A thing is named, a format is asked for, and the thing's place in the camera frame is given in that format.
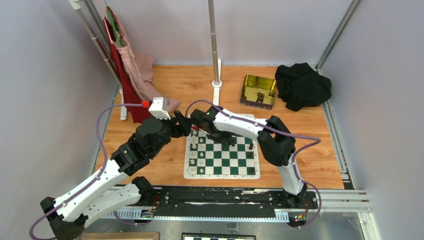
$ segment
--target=hanging towel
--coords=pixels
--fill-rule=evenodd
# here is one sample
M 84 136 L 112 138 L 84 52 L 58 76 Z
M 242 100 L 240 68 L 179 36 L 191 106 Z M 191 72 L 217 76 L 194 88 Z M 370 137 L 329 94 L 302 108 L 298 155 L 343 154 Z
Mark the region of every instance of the hanging towel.
M 162 97 L 162 95 L 153 87 L 154 80 L 152 64 L 154 59 L 147 54 L 132 50 L 130 39 L 124 26 L 110 7 L 108 7 L 108 10 L 112 13 L 113 20 L 116 23 L 116 27 L 123 44 L 123 47 L 120 47 L 119 43 L 116 42 L 115 47 L 121 56 L 123 67 L 129 76 L 135 93 L 143 101 L 149 101 L 155 97 Z M 172 98 L 168 98 L 167 102 L 168 105 L 166 110 L 168 112 L 172 112 L 180 106 L 180 102 Z
M 115 63 L 116 71 L 118 73 L 117 75 L 122 85 L 123 101 L 126 104 L 140 104 L 141 101 L 136 95 L 133 86 L 131 85 L 130 78 L 128 77 L 127 73 L 123 68 L 120 54 L 118 53 L 117 48 L 115 47 L 116 39 L 113 35 L 113 32 L 111 31 L 112 27 L 106 18 L 105 22 L 109 32 L 112 33 L 110 35 L 110 37 L 112 38 L 112 42 L 109 42 L 110 59 Z M 128 111 L 131 113 L 132 121 L 134 123 L 142 123 L 145 119 L 150 118 L 152 116 L 148 108 L 139 106 L 127 106 L 126 109 L 128 109 Z
M 309 64 L 281 65 L 275 73 L 278 97 L 286 108 L 299 111 L 303 107 L 316 107 L 331 98 L 331 81 L 319 75 Z

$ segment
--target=green and white chessboard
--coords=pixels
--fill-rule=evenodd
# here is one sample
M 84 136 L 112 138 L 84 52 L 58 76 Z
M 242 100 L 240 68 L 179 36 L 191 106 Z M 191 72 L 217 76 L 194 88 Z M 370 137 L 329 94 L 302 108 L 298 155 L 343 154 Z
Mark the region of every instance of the green and white chessboard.
M 192 129 L 187 137 L 185 179 L 259 179 L 261 171 L 256 141 L 233 136 L 235 146 L 231 146 L 214 143 L 206 134 L 203 130 Z

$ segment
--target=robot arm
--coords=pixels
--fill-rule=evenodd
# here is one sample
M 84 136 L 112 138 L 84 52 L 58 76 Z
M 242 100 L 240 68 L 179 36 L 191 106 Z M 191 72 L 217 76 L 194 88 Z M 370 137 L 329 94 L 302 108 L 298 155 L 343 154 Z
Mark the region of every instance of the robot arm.
M 206 113 L 194 110 L 190 118 L 184 117 L 179 111 L 175 111 L 174 117 L 171 117 L 165 111 L 164 101 L 164 98 L 153 99 L 149 108 L 153 117 L 137 127 L 128 142 L 111 155 L 104 169 L 99 169 L 64 195 L 56 199 L 47 197 L 41 201 L 44 213 L 61 205 L 61 208 L 47 217 L 58 240 L 78 237 L 90 224 L 116 209 L 136 203 L 146 204 L 152 198 L 153 187 L 144 177 L 136 177 L 119 191 L 104 196 L 102 194 L 148 165 L 150 159 L 156 157 L 171 138 L 188 136 L 192 125 L 206 131 L 208 138 L 223 144 L 231 144 L 234 134 L 257 141 L 264 158 L 278 167 L 284 182 L 283 195 L 286 201 L 294 208 L 303 203 L 307 186 L 297 179 L 294 172 L 297 166 L 295 162 L 292 165 L 291 159 L 295 151 L 295 139 L 279 134 L 273 137 L 263 127 L 269 126 L 290 133 L 278 117 L 249 118 L 219 107 L 221 112 L 213 106 Z M 65 201 L 81 190 L 84 191 L 72 201 Z

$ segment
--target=pink cloth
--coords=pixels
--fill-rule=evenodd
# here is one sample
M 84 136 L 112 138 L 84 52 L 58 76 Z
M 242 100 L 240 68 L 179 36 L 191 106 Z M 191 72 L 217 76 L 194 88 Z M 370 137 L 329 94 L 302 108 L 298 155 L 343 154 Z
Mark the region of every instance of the pink cloth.
M 154 80 L 152 64 L 154 59 L 147 54 L 131 49 L 131 42 L 124 26 L 114 12 L 112 10 L 110 11 L 112 12 L 117 28 L 119 29 L 123 45 L 123 47 L 120 47 L 119 42 L 116 41 L 115 46 L 121 56 L 123 67 L 129 76 L 135 93 L 143 101 L 149 101 L 155 97 L 162 97 L 162 95 L 153 87 Z M 176 110 L 181 104 L 178 100 L 173 98 L 168 98 L 167 100 L 168 105 L 166 110 L 168 112 Z

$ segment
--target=metal pole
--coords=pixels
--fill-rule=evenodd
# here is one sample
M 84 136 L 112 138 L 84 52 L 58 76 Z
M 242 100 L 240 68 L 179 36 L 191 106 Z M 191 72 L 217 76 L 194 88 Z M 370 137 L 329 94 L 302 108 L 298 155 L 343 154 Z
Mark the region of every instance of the metal pole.
M 121 83 L 119 82 L 118 74 L 112 65 L 111 60 L 109 59 L 108 55 L 105 52 L 105 49 L 103 48 L 102 44 L 100 43 L 99 39 L 97 38 L 95 32 L 93 31 L 92 26 L 90 25 L 89 21 L 87 20 L 86 16 L 84 15 L 81 8 L 75 9 L 79 16 L 81 17 L 82 21 L 84 22 L 85 28 L 87 29 L 88 33 L 90 34 L 91 40 L 93 40 L 94 45 L 97 47 L 97 50 L 100 52 L 101 56 L 103 57 L 103 60 L 106 62 L 107 67 L 112 72 L 113 76 L 115 77 L 118 84 L 121 86 Z
M 338 25 L 334 35 L 332 36 L 330 42 L 328 43 L 327 48 L 325 49 L 324 53 L 322 54 L 321 58 L 319 59 L 318 64 L 316 65 L 316 70 L 321 70 L 321 68 L 326 63 L 327 59 L 329 58 L 329 55 L 331 51 L 333 50 L 334 46 L 337 43 L 337 40 L 339 40 L 340 35 L 342 34 L 343 30 L 345 29 L 346 25 L 348 24 L 349 20 L 351 19 L 352 15 L 354 14 L 355 10 L 357 9 L 359 3 L 361 0 L 352 0 L 350 3 L 349 8 L 346 11 L 346 14 L 344 15 L 343 19 L 341 20 L 340 24 Z
M 209 22 L 210 22 L 210 39 L 212 40 L 212 61 L 213 61 L 213 76 L 214 82 L 220 82 L 218 72 L 218 50 L 217 50 L 217 34 L 215 32 L 215 9 L 214 0 L 208 0 L 209 4 Z
M 88 10 L 88 14 L 91 16 L 91 18 L 94 21 L 94 24 L 98 30 L 98 32 L 101 35 L 101 38 L 103 39 L 104 43 L 106 44 L 106 48 L 109 48 L 108 35 L 106 34 L 105 26 L 103 24 L 103 19 L 100 17 L 99 12 L 97 11 L 96 7 L 94 6 L 92 1 L 83 1 L 85 7 Z

